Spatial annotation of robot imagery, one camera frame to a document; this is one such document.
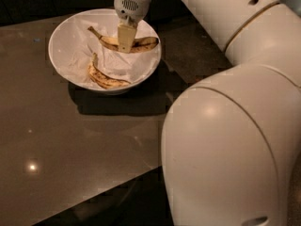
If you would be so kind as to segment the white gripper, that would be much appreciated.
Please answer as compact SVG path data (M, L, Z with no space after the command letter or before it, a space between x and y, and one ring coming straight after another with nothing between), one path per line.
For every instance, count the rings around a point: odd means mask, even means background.
M114 0L114 8L121 23L118 25L119 51L129 53L132 49L137 24L145 18L151 0Z

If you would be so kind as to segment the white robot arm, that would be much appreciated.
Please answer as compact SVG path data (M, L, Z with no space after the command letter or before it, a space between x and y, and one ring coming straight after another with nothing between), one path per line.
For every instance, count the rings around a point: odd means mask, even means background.
M286 226L300 152L299 16L279 0L182 0L230 61L166 114L175 226Z

